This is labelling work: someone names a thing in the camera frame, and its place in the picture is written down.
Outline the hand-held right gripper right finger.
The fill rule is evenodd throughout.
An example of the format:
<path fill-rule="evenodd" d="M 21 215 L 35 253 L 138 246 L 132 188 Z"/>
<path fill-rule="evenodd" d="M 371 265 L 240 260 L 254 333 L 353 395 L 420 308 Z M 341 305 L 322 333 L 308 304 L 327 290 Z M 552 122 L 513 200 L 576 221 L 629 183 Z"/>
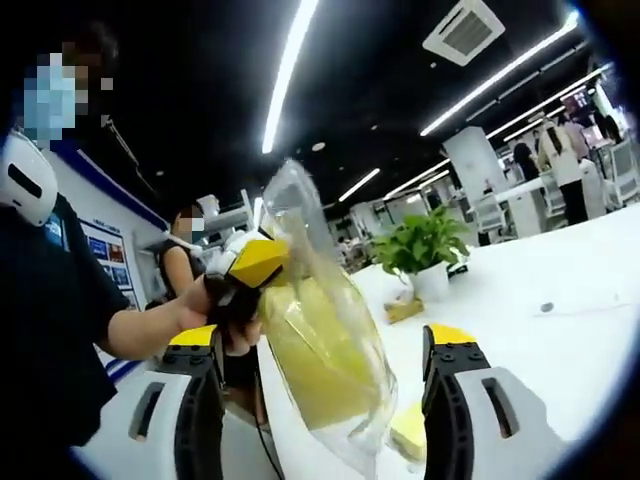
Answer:
<path fill-rule="evenodd" d="M 422 370 L 426 478 L 543 479 L 561 460 L 543 400 L 470 334 L 424 326 Z"/>

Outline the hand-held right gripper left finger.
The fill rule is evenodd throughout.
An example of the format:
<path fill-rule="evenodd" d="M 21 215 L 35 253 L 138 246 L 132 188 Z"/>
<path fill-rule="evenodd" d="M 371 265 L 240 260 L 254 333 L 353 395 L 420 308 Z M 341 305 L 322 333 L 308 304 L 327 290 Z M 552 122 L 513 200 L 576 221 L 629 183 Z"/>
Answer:
<path fill-rule="evenodd" d="M 222 356 L 214 325 L 175 337 L 123 381 L 97 433 L 100 479 L 221 479 Z"/>

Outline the person's left hand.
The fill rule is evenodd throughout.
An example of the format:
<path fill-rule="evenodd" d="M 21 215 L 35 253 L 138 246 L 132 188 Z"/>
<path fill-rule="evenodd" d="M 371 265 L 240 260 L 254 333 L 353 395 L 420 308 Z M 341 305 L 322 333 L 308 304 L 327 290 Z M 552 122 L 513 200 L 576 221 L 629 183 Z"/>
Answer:
<path fill-rule="evenodd" d="M 260 340 L 262 322 L 256 309 L 251 313 L 237 313 L 230 308 L 235 293 L 235 288 L 223 277 L 201 275 L 177 298 L 181 329 L 214 324 L 227 355 L 246 355 Z"/>

